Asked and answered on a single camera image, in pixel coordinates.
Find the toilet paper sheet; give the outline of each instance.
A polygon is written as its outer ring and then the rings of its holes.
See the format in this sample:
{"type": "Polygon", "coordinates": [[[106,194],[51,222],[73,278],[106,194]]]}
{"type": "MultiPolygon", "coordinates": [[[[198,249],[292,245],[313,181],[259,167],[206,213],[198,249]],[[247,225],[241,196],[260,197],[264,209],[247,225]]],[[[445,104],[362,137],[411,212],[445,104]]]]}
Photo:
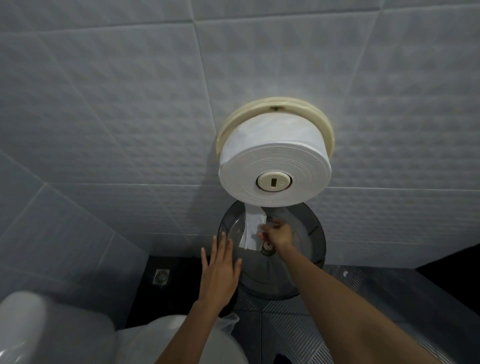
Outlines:
{"type": "Polygon", "coordinates": [[[280,207],[315,197],[330,180],[330,162],[320,131],[293,114],[267,113],[240,124],[220,154],[218,175],[225,190],[245,204],[280,207]],[[279,171],[292,178],[283,191],[260,189],[257,178],[279,171]]]}
{"type": "Polygon", "coordinates": [[[245,204],[245,229],[243,230],[239,247],[260,251],[263,241],[257,235],[258,232],[262,231],[258,226],[265,224],[266,221],[267,215],[261,207],[245,204]]]}

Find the toilet tank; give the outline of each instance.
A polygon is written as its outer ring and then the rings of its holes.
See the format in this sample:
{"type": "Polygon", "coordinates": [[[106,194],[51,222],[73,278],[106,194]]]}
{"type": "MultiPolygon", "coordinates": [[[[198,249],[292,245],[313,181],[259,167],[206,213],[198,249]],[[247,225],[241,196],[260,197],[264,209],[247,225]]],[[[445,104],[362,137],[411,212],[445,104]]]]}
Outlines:
{"type": "Polygon", "coordinates": [[[0,303],[0,364],[112,363],[115,340],[104,314],[24,291],[0,303]]]}

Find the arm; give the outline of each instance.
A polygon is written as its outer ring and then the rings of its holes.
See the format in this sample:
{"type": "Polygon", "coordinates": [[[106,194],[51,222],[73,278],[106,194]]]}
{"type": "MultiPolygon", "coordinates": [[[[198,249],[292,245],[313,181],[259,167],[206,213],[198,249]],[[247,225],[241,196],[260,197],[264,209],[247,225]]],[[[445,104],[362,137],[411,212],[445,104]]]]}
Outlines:
{"type": "Polygon", "coordinates": [[[234,268],[233,243],[230,239],[225,246],[225,240],[223,233],[217,249],[214,236],[210,264],[202,248],[202,281],[198,300],[155,364],[198,364],[200,361],[216,318],[230,302],[239,281],[241,259],[237,260],[234,268]]]}
{"type": "Polygon", "coordinates": [[[300,291],[336,364],[439,364],[366,300],[319,269],[291,244],[291,229],[262,225],[300,291]]]}

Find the forearm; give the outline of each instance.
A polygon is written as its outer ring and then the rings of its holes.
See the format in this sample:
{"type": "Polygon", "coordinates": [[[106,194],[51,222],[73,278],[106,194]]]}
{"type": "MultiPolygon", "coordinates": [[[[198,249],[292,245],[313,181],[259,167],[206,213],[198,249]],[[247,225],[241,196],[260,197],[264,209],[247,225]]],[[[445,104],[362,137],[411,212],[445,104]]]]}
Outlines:
{"type": "Polygon", "coordinates": [[[216,318],[208,304],[196,301],[155,364],[198,364],[216,318]]]}
{"type": "Polygon", "coordinates": [[[366,300],[295,248],[281,255],[336,364],[438,363],[366,300]]]}

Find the right hand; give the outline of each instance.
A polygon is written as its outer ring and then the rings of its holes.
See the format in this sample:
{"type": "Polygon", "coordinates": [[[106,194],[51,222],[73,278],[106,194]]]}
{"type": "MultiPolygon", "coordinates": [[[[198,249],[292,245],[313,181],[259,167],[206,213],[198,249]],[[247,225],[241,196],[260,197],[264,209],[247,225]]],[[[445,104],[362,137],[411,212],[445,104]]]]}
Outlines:
{"type": "Polygon", "coordinates": [[[264,232],[258,232],[264,242],[270,242],[280,254],[292,247],[292,228],[284,220],[273,219],[275,225],[262,224],[260,228],[264,232]]]}

